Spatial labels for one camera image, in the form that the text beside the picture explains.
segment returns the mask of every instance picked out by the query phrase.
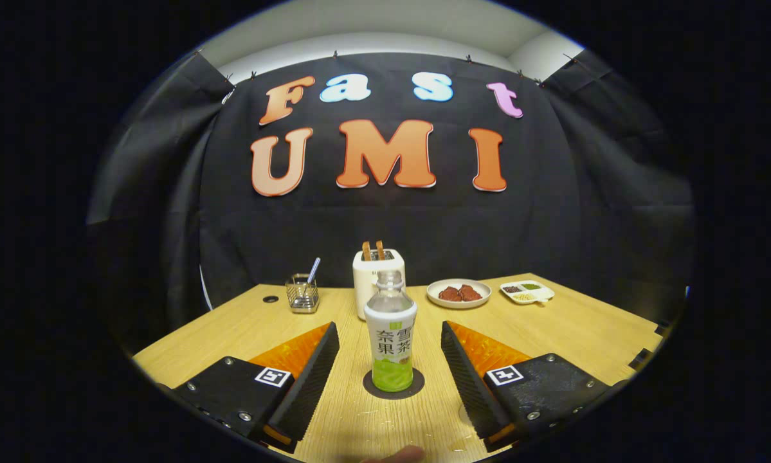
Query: table surface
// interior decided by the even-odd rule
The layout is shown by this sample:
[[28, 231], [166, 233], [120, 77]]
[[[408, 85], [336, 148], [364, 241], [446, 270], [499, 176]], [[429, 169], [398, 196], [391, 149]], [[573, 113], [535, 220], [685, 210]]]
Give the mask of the table surface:
[[[542, 282], [556, 295], [544, 304], [518, 305], [500, 292], [500, 284], [525, 279]], [[367, 325], [356, 316], [353, 288], [320, 288], [316, 313], [294, 314], [285, 287], [261, 284], [133, 359], [154, 381], [174, 388], [226, 355], [249, 360], [309, 329], [335, 322], [340, 349], [294, 458], [359, 463], [413, 444], [426, 449], [426, 461], [470, 463], [499, 451], [487, 452], [473, 427], [460, 418], [462, 401], [439, 346], [444, 320], [531, 357], [555, 352], [608, 386], [630, 378], [634, 370], [628, 364], [643, 348], [655, 350], [661, 340], [655, 334], [656, 323], [533, 273], [481, 281], [491, 287], [491, 297], [467, 310], [435, 305], [424, 286], [406, 288], [419, 307], [412, 351], [414, 367], [426, 378], [426, 386], [400, 401], [378, 399], [362, 385], [371, 369], [370, 341]], [[262, 301], [271, 295], [279, 301]]]

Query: white toaster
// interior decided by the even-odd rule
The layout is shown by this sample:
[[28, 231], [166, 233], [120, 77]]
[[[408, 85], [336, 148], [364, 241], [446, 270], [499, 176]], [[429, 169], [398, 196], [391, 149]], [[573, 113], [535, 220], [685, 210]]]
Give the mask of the white toaster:
[[354, 295], [356, 296], [356, 316], [365, 320], [365, 302], [377, 293], [377, 272], [399, 270], [405, 279], [405, 261], [396, 250], [385, 249], [385, 260], [379, 260], [377, 250], [371, 251], [371, 260], [362, 260], [362, 251], [354, 256]]

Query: small white dish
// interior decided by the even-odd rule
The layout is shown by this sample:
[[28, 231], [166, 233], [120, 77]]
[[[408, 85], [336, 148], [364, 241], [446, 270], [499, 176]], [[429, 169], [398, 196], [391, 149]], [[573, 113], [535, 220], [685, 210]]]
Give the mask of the small white dish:
[[[459, 291], [459, 288], [464, 284], [473, 287], [474, 291], [482, 296], [482, 299], [467, 302], [454, 302], [445, 301], [444, 299], [439, 298], [439, 293], [445, 290], [445, 288], [450, 286]], [[426, 293], [428, 294], [428, 298], [436, 305], [441, 305], [442, 307], [447, 307], [450, 309], [472, 309], [474, 307], [480, 307], [480, 305], [488, 302], [488, 298], [491, 297], [491, 287], [489, 287], [487, 284], [484, 284], [484, 282], [479, 282], [476, 280], [468, 280], [465, 278], [449, 278], [432, 282], [432, 284], [428, 285], [426, 288]]]
[[[526, 290], [522, 286], [524, 284], [536, 284], [539, 288]], [[506, 287], [517, 287], [517, 288], [520, 288], [520, 291], [518, 291], [517, 293], [509, 293], [508, 290], [505, 289]], [[508, 296], [508, 299], [511, 299], [511, 301], [517, 304], [523, 304], [523, 305], [533, 304], [534, 302], [541, 302], [544, 304], [554, 296], [554, 291], [552, 289], [542, 284], [541, 282], [534, 281], [534, 280], [505, 282], [504, 284], [500, 284], [500, 291], [503, 294], [505, 294], [505, 296]], [[529, 299], [529, 300], [517, 299], [515, 296], [518, 296], [520, 294], [529, 294], [530, 296], [532, 296], [532, 299]]]

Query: bottle cap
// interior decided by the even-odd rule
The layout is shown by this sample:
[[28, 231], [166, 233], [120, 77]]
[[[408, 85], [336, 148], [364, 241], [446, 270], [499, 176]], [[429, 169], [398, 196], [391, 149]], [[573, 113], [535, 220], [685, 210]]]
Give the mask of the bottle cap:
[[403, 274], [399, 270], [380, 270], [377, 272], [377, 287], [380, 289], [386, 287], [398, 289], [404, 285]]

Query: black coaster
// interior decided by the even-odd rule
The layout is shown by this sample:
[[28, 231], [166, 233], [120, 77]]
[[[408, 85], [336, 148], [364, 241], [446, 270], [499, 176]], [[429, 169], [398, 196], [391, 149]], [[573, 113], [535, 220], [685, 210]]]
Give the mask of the black coaster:
[[384, 390], [377, 389], [377, 387], [374, 386], [374, 382], [371, 381], [370, 371], [365, 373], [365, 376], [363, 376], [362, 386], [365, 387], [365, 390], [367, 390], [370, 395], [380, 399], [391, 399], [391, 401], [406, 399], [416, 394], [417, 392], [420, 392], [422, 387], [426, 384], [426, 378], [422, 375], [422, 373], [420, 373], [420, 371], [416, 368], [412, 368], [412, 370], [414, 371], [414, 382], [411, 383], [411, 386], [409, 386], [408, 389], [400, 390], [400, 392], [385, 392]]

